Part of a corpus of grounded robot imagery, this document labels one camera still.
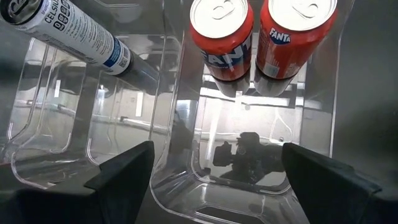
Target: red soda can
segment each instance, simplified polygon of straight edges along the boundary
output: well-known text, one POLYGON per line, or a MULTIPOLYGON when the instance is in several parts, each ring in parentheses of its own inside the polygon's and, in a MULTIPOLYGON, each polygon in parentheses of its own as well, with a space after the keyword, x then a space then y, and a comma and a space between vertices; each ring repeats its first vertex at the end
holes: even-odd
POLYGON ((192 39, 216 79, 236 80, 250 69, 254 14, 246 0, 194 0, 190 20, 192 39))
POLYGON ((331 29, 337 0, 265 0, 256 64, 267 76, 294 76, 331 29))

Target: fanta logo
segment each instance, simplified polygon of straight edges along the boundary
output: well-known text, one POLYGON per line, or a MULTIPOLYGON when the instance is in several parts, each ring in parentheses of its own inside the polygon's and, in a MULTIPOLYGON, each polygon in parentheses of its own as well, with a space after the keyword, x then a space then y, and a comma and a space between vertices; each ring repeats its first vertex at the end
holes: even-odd
POLYGON ((206 64, 218 68, 229 68, 241 62, 244 57, 251 56, 251 34, 232 52, 224 55, 211 55, 205 51, 201 51, 206 64))
POLYGON ((271 40, 275 44, 288 44, 290 43, 290 34, 284 34, 276 31, 274 28, 271 28, 271 31, 269 32, 269 35, 271 37, 271 40))

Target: can lid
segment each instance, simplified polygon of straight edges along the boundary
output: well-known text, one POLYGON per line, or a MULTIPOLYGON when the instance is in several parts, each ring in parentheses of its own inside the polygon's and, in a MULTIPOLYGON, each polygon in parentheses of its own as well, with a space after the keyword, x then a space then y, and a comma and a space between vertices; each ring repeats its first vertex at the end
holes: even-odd
POLYGON ((23 24, 37 14, 41 5, 41 0, 1 0, 0 13, 10 24, 23 24))
POLYGON ((268 9, 278 25, 296 31, 317 28, 333 15, 337 0, 269 0, 268 9))
POLYGON ((248 15, 246 0, 194 0, 190 18, 193 28, 209 38, 222 38, 237 31, 248 15))

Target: blue stripe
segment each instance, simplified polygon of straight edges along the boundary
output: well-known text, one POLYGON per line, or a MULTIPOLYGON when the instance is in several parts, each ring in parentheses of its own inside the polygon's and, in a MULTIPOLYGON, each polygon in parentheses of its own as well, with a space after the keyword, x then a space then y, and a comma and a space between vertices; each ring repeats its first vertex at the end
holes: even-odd
POLYGON ((113 52, 112 52, 111 56, 109 56, 107 61, 104 62, 104 65, 109 68, 112 67, 116 63, 116 61, 118 60, 118 58, 122 52, 122 48, 120 46, 119 40, 113 37, 113 41, 114 41, 113 52))

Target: clear plastic bin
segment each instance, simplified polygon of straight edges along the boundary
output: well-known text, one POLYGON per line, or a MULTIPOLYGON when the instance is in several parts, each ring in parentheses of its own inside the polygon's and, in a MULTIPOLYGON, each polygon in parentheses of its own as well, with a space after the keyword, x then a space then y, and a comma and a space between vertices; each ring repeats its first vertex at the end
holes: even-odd
MULTIPOLYGON (((203 223, 308 223, 280 162, 281 149, 294 142, 332 155, 340 37, 354 1, 338 1, 331 32, 287 82, 256 70, 263 1, 249 2, 255 22, 251 72, 243 78, 250 79, 247 91, 241 86, 231 92, 214 80, 185 26, 170 142, 150 187, 161 207, 203 223)), ((185 21, 191 3, 182 3, 185 21)))
MULTIPOLYGON (((150 189, 168 212, 202 223, 307 223, 278 155, 284 142, 332 155, 340 37, 354 0, 338 2, 334 28, 290 83, 264 79, 253 61, 249 90, 234 92, 215 82, 190 38, 192 0, 73 2, 167 77, 159 86, 170 91, 148 94, 0 21, 0 164, 46 189, 150 139, 150 189), (245 155, 237 143, 251 141, 277 169, 215 165, 245 155)), ((249 2, 255 55, 263 1, 249 2)))

